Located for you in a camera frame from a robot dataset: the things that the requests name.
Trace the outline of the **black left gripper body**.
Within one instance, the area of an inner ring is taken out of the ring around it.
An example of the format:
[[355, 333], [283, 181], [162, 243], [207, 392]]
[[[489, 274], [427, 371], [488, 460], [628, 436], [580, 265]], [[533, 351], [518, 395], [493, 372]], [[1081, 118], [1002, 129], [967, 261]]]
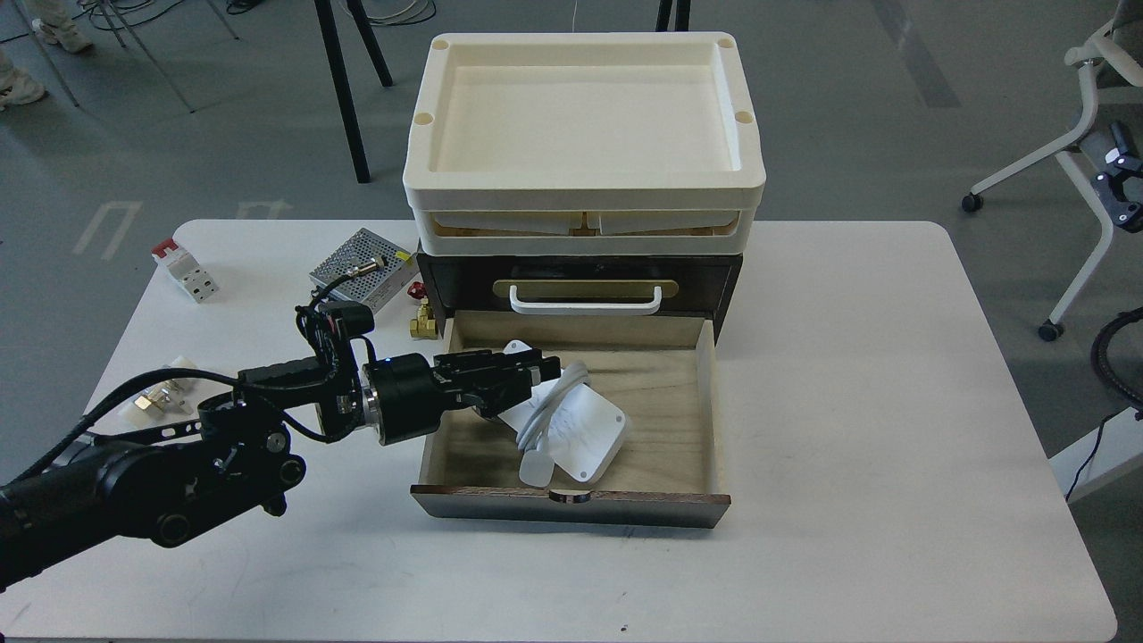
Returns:
[[377, 431], [379, 444], [438, 431], [445, 411], [469, 407], [465, 397], [531, 397], [521, 376], [499, 376], [488, 368], [491, 349], [435, 355], [395, 355], [363, 365], [363, 427]]

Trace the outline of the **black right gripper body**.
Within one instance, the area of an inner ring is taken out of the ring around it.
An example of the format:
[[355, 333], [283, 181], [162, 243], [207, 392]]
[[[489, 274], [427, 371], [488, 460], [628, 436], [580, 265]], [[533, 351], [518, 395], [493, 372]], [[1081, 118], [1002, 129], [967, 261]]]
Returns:
[[1132, 143], [1130, 130], [1121, 121], [1109, 124], [1109, 134], [1095, 138], [1098, 146], [1097, 159], [1103, 164], [1092, 180], [1101, 204], [1108, 210], [1111, 223], [1129, 233], [1142, 228], [1142, 204], [1126, 194], [1128, 180], [1140, 180], [1142, 171], [1140, 156]]

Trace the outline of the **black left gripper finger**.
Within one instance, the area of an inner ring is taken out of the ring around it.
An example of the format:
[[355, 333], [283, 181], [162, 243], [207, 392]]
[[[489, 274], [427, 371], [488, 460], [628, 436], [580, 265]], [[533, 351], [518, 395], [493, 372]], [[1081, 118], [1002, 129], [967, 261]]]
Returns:
[[487, 421], [502, 421], [499, 415], [519, 405], [519, 397], [465, 397], [464, 402]]
[[554, 381], [563, 373], [558, 355], [544, 355], [542, 349], [522, 349], [518, 353], [493, 353], [488, 368], [499, 376], [521, 376], [527, 386]]

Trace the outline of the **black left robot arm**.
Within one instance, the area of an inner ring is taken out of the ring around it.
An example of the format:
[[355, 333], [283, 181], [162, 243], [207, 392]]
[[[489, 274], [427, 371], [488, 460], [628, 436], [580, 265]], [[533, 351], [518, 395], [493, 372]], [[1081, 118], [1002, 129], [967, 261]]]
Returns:
[[[353, 355], [305, 357], [235, 379], [195, 369], [139, 373], [3, 485], [3, 587], [118, 536], [176, 547], [254, 507], [281, 516], [285, 492], [306, 472], [289, 451], [289, 432], [306, 432], [288, 415], [291, 407], [318, 405], [318, 442], [371, 426], [387, 445], [432, 434], [455, 408], [502, 413], [560, 373], [559, 359], [539, 349], [474, 349], [432, 362], [395, 355], [361, 369]], [[232, 391], [203, 400], [192, 421], [94, 434], [94, 423], [115, 405], [170, 379], [226, 383]]]

